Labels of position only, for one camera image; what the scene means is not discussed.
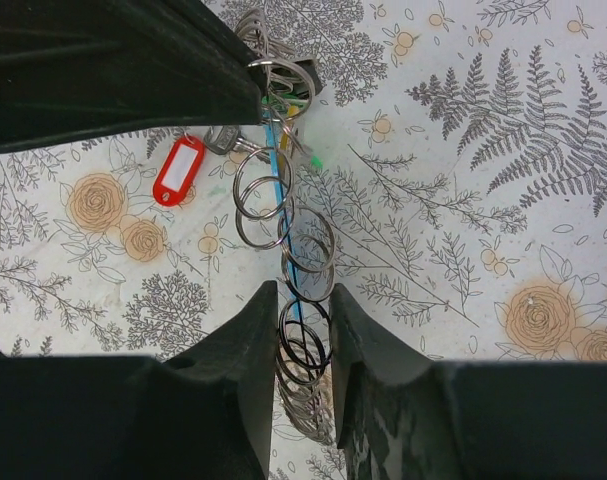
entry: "key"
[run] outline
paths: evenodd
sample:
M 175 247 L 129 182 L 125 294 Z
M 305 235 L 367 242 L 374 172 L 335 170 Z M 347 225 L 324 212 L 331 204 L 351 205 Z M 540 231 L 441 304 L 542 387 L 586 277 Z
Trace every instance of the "key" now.
M 210 127 L 205 137 L 203 137 L 203 143 L 216 155 L 226 155 L 228 152 L 244 152 L 252 153 L 260 145 L 250 142 L 241 133 L 241 127 L 238 125 L 224 125 L 221 127 L 219 134 L 214 137 L 214 128 Z M 259 152 L 256 157 L 262 162 L 270 164 L 270 155 L 267 152 Z

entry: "keychain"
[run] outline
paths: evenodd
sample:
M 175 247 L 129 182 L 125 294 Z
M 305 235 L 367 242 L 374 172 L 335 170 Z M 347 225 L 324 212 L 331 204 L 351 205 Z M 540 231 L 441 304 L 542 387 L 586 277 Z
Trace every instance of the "keychain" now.
M 152 187 L 154 199 L 165 207 L 185 200 L 204 155 L 205 146 L 198 138 L 185 134 L 177 140 Z

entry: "black object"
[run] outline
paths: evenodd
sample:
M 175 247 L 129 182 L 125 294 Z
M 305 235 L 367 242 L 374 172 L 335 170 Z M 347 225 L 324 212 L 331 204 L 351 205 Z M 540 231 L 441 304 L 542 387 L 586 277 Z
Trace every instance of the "black object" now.
M 330 297 L 350 479 L 607 479 L 607 364 L 432 362 Z
M 165 364 L 0 357 L 0 479 L 267 478 L 277 307 L 265 282 Z
M 261 121 L 253 52 L 198 0 L 0 0 L 0 153 Z

